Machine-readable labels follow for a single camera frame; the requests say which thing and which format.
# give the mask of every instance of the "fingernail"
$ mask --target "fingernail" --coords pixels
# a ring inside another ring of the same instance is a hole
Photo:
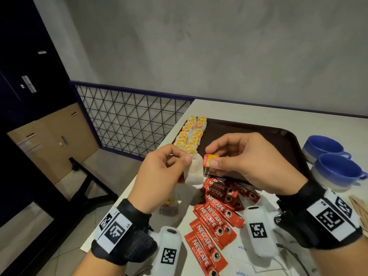
[[[190,156],[185,156],[184,160],[185,160],[188,164],[190,164],[190,163],[191,163],[191,161],[192,161],[192,158],[191,158]]]
[[[219,168],[219,163],[215,160],[209,161],[209,167]]]

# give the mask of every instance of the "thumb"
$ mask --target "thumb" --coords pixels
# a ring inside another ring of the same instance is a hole
[[[180,158],[176,163],[174,163],[171,167],[168,168],[170,171],[170,176],[179,178],[179,176],[183,173],[183,171],[190,166],[192,163],[192,158],[187,155],[185,157]]]
[[[209,161],[210,168],[219,169],[219,170],[235,170],[240,171],[240,162],[241,159],[239,156],[236,157],[219,157],[212,158]]]

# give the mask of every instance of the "wall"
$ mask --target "wall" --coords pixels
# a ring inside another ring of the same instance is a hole
[[[99,83],[65,0],[33,0],[71,80]]]
[[[368,115],[368,0],[65,2],[102,84]]]

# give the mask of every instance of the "left hand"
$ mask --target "left hand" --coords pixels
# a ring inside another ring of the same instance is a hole
[[[143,213],[152,213],[168,199],[180,175],[191,162],[191,157],[185,151],[172,144],[148,153],[128,200]]]

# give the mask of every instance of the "hand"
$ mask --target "hand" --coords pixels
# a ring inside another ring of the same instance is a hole
[[[168,199],[179,177],[191,162],[191,157],[185,151],[172,144],[148,153],[140,166],[128,200],[136,209],[146,214],[152,213]]]
[[[238,171],[249,183],[269,193],[293,195],[307,182],[259,133],[225,134],[207,146],[206,153],[220,156],[209,163],[217,175]]]

